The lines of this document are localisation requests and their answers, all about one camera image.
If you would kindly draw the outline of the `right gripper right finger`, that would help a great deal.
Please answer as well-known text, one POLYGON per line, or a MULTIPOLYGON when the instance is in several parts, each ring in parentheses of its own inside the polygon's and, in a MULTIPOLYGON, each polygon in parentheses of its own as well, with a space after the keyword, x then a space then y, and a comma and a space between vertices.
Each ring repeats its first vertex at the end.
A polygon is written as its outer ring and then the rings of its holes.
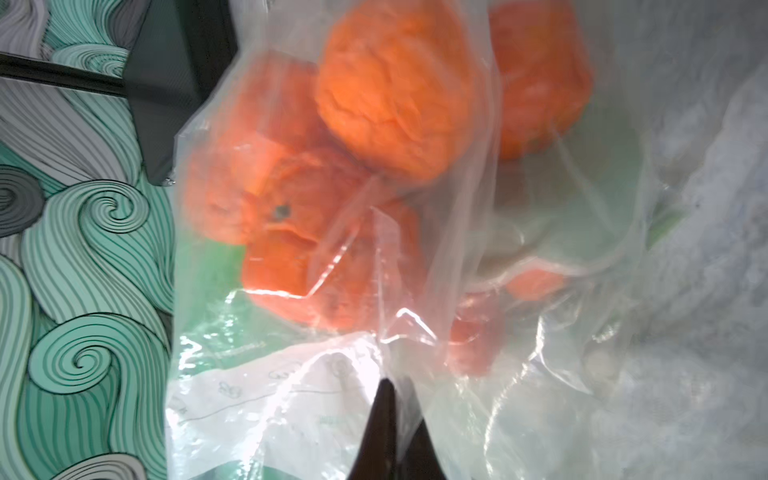
POLYGON ((424 420, 420 422, 403 459, 398 464, 397 479, 446 480, 424 420))

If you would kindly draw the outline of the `blue-zip bag of oranges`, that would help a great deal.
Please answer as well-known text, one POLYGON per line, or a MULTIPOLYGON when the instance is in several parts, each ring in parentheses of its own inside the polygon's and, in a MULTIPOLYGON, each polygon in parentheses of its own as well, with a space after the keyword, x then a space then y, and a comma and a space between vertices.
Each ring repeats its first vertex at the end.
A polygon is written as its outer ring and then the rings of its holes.
POLYGON ((279 1, 178 137, 171 479, 611 479, 602 427, 763 1, 279 1))

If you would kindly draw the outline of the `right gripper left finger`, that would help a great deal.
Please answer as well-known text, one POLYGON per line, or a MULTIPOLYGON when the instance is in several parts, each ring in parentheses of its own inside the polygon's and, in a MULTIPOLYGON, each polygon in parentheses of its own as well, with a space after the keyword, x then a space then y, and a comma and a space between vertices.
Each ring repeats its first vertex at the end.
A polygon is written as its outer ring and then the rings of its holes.
POLYGON ((396 465, 396 391, 382 379, 348 480, 391 480, 396 465))

